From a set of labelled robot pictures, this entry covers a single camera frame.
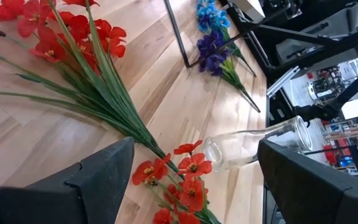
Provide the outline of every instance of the light wood surface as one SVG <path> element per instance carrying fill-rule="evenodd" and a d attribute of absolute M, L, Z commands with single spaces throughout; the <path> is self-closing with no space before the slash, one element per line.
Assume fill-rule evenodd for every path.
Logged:
<path fill-rule="evenodd" d="M 117 59 L 119 73 L 143 121 L 165 152 L 180 144 L 229 131 L 265 127 L 266 81 L 242 40 L 237 44 L 257 74 L 242 62 L 236 69 L 261 113 L 253 110 L 233 87 L 220 78 L 187 69 L 161 0 L 99 0 L 94 16 L 123 27 L 127 52 Z M 181 36 L 191 60 L 202 37 L 195 18 L 196 0 L 172 0 Z M 84 13 L 81 7 L 60 9 Z M 11 37 L 16 23 L 0 27 Z M 236 28 L 230 29 L 231 35 Z M 26 44 L 34 45 L 34 39 Z M 45 62 L 0 37 L 0 54 L 52 80 L 63 80 Z M 0 90 L 58 96 L 36 83 L 14 77 L 16 70 L 0 62 Z M 122 136 L 108 125 L 83 115 L 37 102 L 0 96 L 0 185 L 23 187 L 60 171 L 108 146 Z M 136 145 L 133 168 L 155 156 Z M 181 157 L 175 156 L 178 163 Z M 210 208 L 222 223 L 262 223 L 263 177 L 258 163 L 205 176 Z M 156 198 L 143 187 L 128 185 L 118 224 L 152 223 Z"/>

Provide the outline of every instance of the purple flower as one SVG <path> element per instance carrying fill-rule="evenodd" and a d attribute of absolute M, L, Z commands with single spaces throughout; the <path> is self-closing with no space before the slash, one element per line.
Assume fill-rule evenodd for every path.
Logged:
<path fill-rule="evenodd" d="M 223 34 L 220 30 L 213 31 L 210 35 L 204 35 L 204 37 L 197 42 L 197 47 L 200 50 L 199 59 L 205 58 L 205 56 L 213 52 L 216 47 L 219 47 L 222 44 L 224 44 L 224 40 Z M 223 75 L 221 64 L 229 55 L 230 50 L 227 48 L 215 52 L 200 63 L 200 71 L 204 72 L 207 70 L 212 72 L 213 76 Z"/>

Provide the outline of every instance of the wooden tabletop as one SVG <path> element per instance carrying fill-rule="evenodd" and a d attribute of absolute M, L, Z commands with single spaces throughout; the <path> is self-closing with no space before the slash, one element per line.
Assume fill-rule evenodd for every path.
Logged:
<path fill-rule="evenodd" d="M 99 0 L 94 16 L 123 27 L 127 52 L 116 65 L 144 123 L 165 152 L 183 143 L 229 131 L 265 127 L 265 76 L 244 41 L 238 40 L 254 78 L 242 62 L 236 70 L 261 113 L 226 82 L 198 67 L 183 63 L 165 5 L 161 0 Z M 175 0 L 172 8 L 190 60 L 198 56 L 197 0 Z M 84 13 L 76 6 L 59 9 Z M 16 22 L 0 23 L 10 37 L 18 38 Z M 236 28 L 230 33 L 236 34 Z M 34 46 L 30 38 L 26 44 Z M 64 81 L 45 62 L 0 37 L 0 54 L 60 83 Z M 0 62 L 0 90 L 63 98 L 36 83 L 11 74 L 15 69 Z M 122 136 L 93 118 L 26 99 L 0 96 L 0 185 L 23 187 L 58 172 L 108 146 Z M 136 145 L 133 168 L 155 156 Z M 181 157 L 173 158 L 175 163 Z M 263 177 L 258 163 L 205 176 L 210 208 L 222 223 L 262 223 Z M 152 223 L 156 199 L 143 187 L 128 185 L 118 224 Z"/>

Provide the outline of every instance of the wooden table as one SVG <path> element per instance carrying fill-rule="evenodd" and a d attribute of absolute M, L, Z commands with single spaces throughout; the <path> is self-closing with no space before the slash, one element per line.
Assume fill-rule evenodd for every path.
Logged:
<path fill-rule="evenodd" d="M 186 69 L 161 0 L 99 0 L 96 17 L 123 27 L 128 36 L 124 58 L 116 60 L 127 89 L 151 133 L 166 152 L 178 145 L 229 131 L 265 127 L 266 81 L 241 40 L 237 44 L 257 78 L 242 62 L 236 70 L 262 113 L 220 78 Z M 195 19 L 195 0 L 172 1 L 191 60 L 198 56 L 202 37 Z M 58 6 L 84 13 L 76 6 Z M 16 23 L 0 23 L 17 37 Z M 34 39 L 26 44 L 34 45 Z M 42 60 L 0 37 L 0 54 L 52 80 L 63 80 Z M 14 77 L 16 70 L 0 62 L 0 90 L 54 97 L 36 83 Z M 0 96 L 0 185 L 23 187 L 62 170 L 114 143 L 122 136 L 103 122 L 33 101 Z M 155 156 L 138 145 L 133 168 Z M 258 163 L 205 177 L 210 208 L 223 223 L 262 223 L 263 178 Z M 152 223 L 158 209 L 147 189 L 128 185 L 116 223 Z"/>

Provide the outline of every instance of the clear glass bottle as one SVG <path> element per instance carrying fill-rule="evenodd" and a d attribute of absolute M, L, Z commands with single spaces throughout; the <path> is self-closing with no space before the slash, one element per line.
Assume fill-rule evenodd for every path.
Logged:
<path fill-rule="evenodd" d="M 236 131 L 205 139 L 202 151 L 219 172 L 257 161 L 258 143 L 266 139 L 296 152 L 311 151 L 312 143 L 303 119 L 296 116 L 262 130 Z"/>

